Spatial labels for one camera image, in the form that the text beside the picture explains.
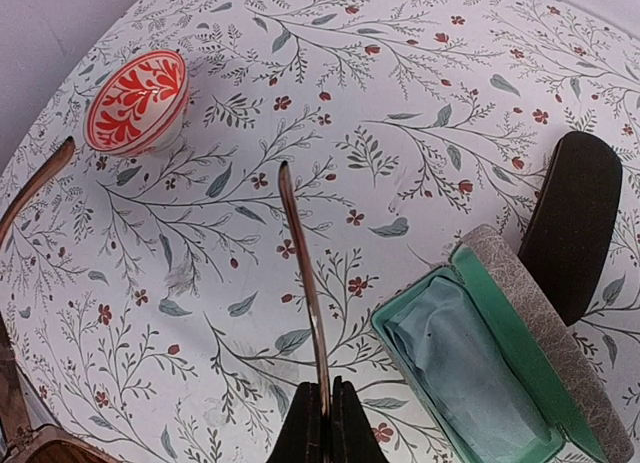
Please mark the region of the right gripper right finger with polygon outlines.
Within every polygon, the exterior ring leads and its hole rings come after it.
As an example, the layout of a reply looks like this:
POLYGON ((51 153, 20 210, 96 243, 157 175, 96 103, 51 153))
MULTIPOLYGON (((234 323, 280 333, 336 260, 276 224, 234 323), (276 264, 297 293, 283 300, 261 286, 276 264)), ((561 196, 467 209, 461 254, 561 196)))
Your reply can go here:
POLYGON ((330 461, 338 463, 385 463, 356 390, 336 377, 331 401, 330 461))

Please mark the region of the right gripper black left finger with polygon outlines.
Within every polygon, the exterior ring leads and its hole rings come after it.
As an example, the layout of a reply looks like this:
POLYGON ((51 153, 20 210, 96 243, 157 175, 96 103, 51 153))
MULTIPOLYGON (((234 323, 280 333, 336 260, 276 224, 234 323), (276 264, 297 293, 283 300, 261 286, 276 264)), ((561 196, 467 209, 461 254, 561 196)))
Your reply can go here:
POLYGON ((269 463, 320 463, 320 393, 316 383, 301 383, 269 456, 269 463))

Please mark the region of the grey glasses case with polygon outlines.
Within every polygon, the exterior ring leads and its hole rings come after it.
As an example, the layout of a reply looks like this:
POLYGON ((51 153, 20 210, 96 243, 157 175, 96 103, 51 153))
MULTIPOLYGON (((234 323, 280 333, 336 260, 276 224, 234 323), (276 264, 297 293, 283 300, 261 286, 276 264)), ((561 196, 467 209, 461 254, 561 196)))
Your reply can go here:
POLYGON ((570 331, 515 253, 490 226, 467 233, 447 263, 388 300, 371 325, 421 406, 462 462, 481 460, 457 435, 419 386, 393 346, 387 323, 436 277, 460 285, 550 432, 510 462, 548 462, 572 444, 597 462, 627 462, 634 446, 599 377, 570 331))

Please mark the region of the brown sunglasses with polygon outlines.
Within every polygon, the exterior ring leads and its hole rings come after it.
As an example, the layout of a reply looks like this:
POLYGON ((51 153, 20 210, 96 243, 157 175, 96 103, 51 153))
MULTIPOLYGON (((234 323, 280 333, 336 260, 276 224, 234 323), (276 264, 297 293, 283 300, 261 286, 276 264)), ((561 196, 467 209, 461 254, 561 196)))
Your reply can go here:
MULTIPOLYGON (((8 233, 12 222, 29 200, 70 162, 74 152, 75 142, 69 137, 33 174, 3 214, 2 236, 8 233)), ((282 163, 280 166, 278 187, 296 247, 314 343, 318 373, 316 384, 320 393, 321 408, 321 462, 330 462, 331 384, 326 343, 313 269, 298 217, 287 163, 282 163)), ((32 427, 19 376, 19 367, 5 325, 1 326, 1 432, 6 445, 3 457, 5 462, 113 462, 115 460, 55 425, 43 425, 37 429, 32 427)))

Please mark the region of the black glasses case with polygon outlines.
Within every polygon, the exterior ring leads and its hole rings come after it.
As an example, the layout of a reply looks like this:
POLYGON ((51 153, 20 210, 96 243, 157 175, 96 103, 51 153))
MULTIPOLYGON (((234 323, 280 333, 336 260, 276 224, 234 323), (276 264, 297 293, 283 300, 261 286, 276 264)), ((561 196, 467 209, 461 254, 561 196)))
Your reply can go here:
POLYGON ((600 280, 622 178, 597 136, 571 131, 554 147, 518 257, 567 326, 586 314, 600 280))

